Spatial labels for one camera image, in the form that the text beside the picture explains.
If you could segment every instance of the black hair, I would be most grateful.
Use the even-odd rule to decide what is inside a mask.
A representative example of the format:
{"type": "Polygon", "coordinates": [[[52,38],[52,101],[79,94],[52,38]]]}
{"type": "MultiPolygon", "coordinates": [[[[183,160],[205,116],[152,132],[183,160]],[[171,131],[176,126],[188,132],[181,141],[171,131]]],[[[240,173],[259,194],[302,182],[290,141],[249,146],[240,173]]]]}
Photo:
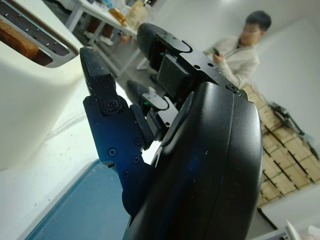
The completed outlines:
{"type": "Polygon", "coordinates": [[[264,11],[254,11],[246,17],[246,24],[259,24],[259,27],[263,31],[267,31],[271,26],[271,17],[264,11]]]}

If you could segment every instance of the bread slice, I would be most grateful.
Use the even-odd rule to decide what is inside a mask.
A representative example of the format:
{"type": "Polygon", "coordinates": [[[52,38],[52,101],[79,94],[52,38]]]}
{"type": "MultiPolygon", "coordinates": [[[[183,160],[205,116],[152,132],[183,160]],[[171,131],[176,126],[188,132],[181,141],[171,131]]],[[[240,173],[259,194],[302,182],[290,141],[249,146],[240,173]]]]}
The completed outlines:
{"type": "Polygon", "coordinates": [[[7,44],[28,59],[33,59],[39,52],[39,48],[32,41],[23,36],[9,24],[0,19],[0,41],[7,44]]]}

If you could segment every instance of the hand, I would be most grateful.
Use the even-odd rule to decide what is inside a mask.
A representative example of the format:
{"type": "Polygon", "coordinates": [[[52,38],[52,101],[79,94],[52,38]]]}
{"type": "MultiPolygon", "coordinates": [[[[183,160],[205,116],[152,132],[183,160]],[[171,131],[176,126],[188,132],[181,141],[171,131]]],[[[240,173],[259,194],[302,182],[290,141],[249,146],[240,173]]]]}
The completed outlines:
{"type": "Polygon", "coordinates": [[[225,55],[223,53],[219,53],[219,56],[216,55],[215,53],[213,53],[213,61],[216,63],[216,64],[219,64],[221,62],[223,62],[225,60],[225,55]]]}

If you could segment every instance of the stacked boxes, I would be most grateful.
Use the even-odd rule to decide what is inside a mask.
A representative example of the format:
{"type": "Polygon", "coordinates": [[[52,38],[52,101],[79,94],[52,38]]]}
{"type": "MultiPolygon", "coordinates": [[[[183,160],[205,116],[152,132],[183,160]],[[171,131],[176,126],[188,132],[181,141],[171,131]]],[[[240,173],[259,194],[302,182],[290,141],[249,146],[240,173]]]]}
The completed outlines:
{"type": "Polygon", "coordinates": [[[320,162],[309,146],[283,125],[264,99],[250,86],[244,89],[260,116],[263,176],[258,207],[320,183],[320,162]]]}

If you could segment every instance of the white countertop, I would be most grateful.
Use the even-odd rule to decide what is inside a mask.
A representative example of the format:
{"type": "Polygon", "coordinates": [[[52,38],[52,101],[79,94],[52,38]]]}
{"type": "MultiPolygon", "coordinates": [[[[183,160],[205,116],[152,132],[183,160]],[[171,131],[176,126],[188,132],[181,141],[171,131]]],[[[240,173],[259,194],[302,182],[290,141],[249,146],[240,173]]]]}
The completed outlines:
{"type": "MultiPolygon", "coordinates": [[[[117,93],[130,104],[124,90],[117,93]]],[[[69,101],[52,133],[34,156],[0,172],[0,239],[25,239],[85,169],[98,158],[82,104],[85,80],[69,101]]],[[[150,163],[159,142],[143,153],[150,163]]]]}

